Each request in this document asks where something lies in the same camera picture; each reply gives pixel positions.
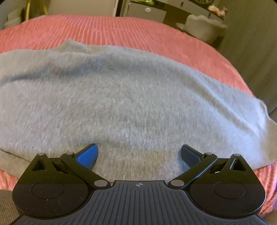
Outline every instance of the white chair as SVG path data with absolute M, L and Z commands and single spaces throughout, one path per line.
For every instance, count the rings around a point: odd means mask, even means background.
M 176 26 L 207 44 L 212 44 L 218 36 L 223 36 L 227 28 L 217 20 L 195 15 L 189 15 L 185 24 L 176 23 Z

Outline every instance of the white door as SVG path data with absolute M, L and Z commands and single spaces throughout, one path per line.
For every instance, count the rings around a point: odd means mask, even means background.
M 51 0 L 49 15 L 113 16 L 116 0 Z

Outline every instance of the dark blue trigger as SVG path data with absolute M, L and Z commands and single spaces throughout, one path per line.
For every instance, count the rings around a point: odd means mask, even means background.
M 74 154 L 76 161 L 84 167 L 89 168 L 97 159 L 98 148 L 96 144 L 90 144 L 80 152 Z

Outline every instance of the metal rivet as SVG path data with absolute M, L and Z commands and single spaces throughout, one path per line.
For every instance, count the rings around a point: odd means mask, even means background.
M 182 180 L 172 180 L 170 183 L 175 187 L 181 187 L 185 184 Z
M 108 184 L 105 180 L 97 180 L 94 182 L 94 185 L 97 187 L 105 187 Z

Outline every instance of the bed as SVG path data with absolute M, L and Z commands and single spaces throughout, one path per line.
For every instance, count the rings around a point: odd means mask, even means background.
M 164 24 L 137 18 L 56 15 L 33 19 L 0 31 L 0 53 L 50 49 L 66 39 L 89 45 L 130 47 L 165 56 L 253 96 L 231 63 L 211 46 Z M 277 162 L 255 173 L 266 190 L 260 212 L 264 216 L 275 207 Z M 0 189 L 13 190 L 17 180 L 18 177 L 0 170 Z

